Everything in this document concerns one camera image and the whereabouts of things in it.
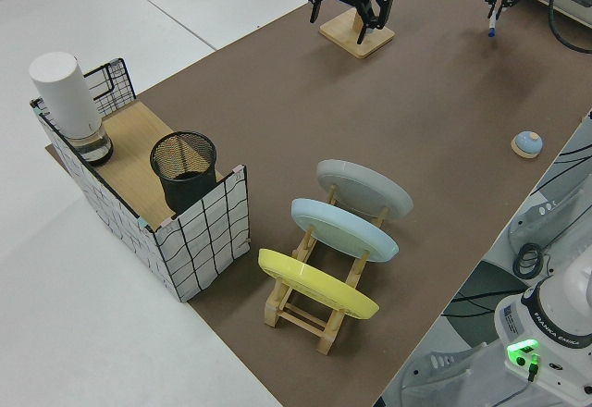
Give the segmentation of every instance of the brown mat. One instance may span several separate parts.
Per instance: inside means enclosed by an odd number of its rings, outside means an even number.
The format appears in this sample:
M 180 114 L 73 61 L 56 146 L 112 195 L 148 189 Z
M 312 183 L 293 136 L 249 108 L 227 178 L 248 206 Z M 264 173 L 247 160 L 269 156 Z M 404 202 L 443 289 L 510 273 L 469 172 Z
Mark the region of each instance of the brown mat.
M 503 14 L 488 39 L 482 0 L 395 0 L 395 38 L 365 60 L 317 33 L 343 10 L 326 1 L 311 25 L 300 8 L 140 95 L 174 130 L 207 134 L 218 170 L 249 168 L 252 250 L 191 305 L 286 406 L 373 404 L 592 99 L 590 58 L 554 40 L 534 1 Z M 512 151 L 522 130 L 543 137 L 538 159 Z M 290 202 L 324 197 L 315 166 L 327 158 L 394 179 L 415 208 L 384 226 L 400 254 L 362 276 L 380 311 L 346 319 L 326 357 L 313 335 L 264 325 L 273 281 L 256 258 L 296 247 Z M 327 248 L 310 263 L 343 277 L 351 264 Z

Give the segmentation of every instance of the mesh cup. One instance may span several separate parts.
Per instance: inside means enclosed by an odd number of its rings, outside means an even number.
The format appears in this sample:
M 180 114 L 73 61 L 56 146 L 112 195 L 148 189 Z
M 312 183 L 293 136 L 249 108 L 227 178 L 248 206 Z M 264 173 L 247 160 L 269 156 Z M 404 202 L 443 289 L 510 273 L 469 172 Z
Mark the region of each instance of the mesh cup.
M 216 186 L 216 148 L 198 132 L 178 131 L 162 138 L 150 153 L 150 165 L 160 178 L 166 204 L 177 214 Z

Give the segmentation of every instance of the yellow plate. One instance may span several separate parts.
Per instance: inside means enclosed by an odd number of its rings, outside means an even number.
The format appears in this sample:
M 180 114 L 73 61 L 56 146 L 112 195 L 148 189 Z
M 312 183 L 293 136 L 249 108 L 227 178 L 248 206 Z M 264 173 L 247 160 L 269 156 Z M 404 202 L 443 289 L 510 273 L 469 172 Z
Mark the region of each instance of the yellow plate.
M 369 319 L 378 305 L 360 291 L 285 254 L 262 248 L 259 266 L 272 278 L 334 310 L 357 319 Z

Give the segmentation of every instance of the grid pattern box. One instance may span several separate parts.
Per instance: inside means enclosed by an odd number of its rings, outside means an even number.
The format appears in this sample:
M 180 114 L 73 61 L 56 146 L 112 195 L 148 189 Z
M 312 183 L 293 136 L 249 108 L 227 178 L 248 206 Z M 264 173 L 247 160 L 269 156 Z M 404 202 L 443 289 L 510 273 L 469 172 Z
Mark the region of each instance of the grid pattern box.
M 102 117 L 136 98 L 123 59 L 94 69 L 85 79 Z M 235 167 L 202 200 L 154 230 L 60 134 L 43 98 L 31 101 L 31 107 L 97 215 L 179 301 L 206 289 L 249 251 L 246 166 Z

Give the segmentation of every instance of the storage box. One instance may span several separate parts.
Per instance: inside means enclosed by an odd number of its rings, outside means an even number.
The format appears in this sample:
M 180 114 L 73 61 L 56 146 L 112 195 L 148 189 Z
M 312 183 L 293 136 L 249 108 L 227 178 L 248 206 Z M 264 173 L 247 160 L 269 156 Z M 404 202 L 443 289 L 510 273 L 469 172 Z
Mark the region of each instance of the storage box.
M 113 157 L 90 166 L 59 132 L 43 98 L 31 101 L 43 129 L 70 176 L 97 215 L 181 302 L 206 289 L 249 251 L 247 168 L 218 176 L 217 186 L 181 215 L 165 204 L 150 149 L 173 132 L 136 100 L 122 59 L 85 74 Z

